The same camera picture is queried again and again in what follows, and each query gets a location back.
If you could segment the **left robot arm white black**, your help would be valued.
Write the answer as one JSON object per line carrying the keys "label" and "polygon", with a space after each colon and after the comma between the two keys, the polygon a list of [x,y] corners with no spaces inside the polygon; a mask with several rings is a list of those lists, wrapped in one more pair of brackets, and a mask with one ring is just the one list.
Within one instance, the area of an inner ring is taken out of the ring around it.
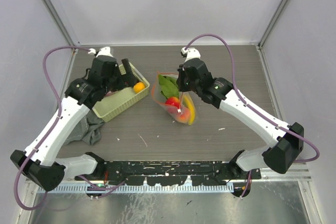
{"label": "left robot arm white black", "polygon": [[108,92],[136,84],[128,59],[121,62],[125,73],[121,73],[114,57],[95,57],[86,75],[70,83],[59,110],[39,136],[25,150],[13,151],[11,161],[45,191],[52,191],[68,178],[88,175],[99,180],[104,176],[104,159],[92,152],[72,158],[57,158],[57,155],[75,126]]}

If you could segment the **clear zip bag orange zipper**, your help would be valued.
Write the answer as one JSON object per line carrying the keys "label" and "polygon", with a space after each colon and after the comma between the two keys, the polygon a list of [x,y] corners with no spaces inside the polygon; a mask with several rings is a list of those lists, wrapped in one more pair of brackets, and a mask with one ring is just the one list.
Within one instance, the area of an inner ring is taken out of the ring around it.
{"label": "clear zip bag orange zipper", "polygon": [[177,85],[178,74],[157,72],[151,96],[175,121],[186,125],[194,124],[196,108],[188,92]]}

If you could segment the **red toy apple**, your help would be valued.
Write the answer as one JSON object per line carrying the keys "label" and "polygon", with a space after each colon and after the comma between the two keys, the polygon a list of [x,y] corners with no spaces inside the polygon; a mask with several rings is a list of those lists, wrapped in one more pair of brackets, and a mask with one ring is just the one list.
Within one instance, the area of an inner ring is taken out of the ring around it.
{"label": "red toy apple", "polygon": [[165,102],[165,107],[168,113],[172,113],[172,114],[179,113],[180,107],[181,107],[179,98],[177,97],[168,98]]}

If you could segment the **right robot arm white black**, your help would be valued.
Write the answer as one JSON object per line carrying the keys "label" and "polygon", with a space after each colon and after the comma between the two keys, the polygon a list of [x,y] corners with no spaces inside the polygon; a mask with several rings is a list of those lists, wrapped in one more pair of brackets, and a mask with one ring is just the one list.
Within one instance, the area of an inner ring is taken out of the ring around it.
{"label": "right robot arm white black", "polygon": [[230,172],[241,179],[250,170],[270,168],[285,174],[303,150],[304,128],[299,123],[289,125],[243,97],[231,82],[214,78],[206,64],[194,58],[178,68],[177,85],[182,92],[193,91],[205,103],[227,112],[257,133],[266,146],[252,151],[239,151],[231,160]]}

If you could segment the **green toy lettuce leaf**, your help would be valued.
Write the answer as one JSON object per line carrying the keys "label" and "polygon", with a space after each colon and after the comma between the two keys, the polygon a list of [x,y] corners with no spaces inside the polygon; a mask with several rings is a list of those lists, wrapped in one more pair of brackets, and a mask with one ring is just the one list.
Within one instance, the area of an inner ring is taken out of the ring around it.
{"label": "green toy lettuce leaf", "polygon": [[167,99],[171,97],[179,98],[179,89],[175,78],[159,74],[158,81],[163,96]]}

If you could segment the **yellow toy banana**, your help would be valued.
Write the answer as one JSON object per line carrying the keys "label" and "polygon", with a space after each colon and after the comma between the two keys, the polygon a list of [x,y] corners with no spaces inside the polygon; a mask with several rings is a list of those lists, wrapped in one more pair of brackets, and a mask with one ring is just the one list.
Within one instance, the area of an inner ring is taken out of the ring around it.
{"label": "yellow toy banana", "polygon": [[188,94],[183,96],[183,100],[184,100],[184,104],[186,105],[186,107],[189,109],[189,112],[190,112],[188,124],[192,125],[196,119],[196,110],[195,110],[194,103]]}

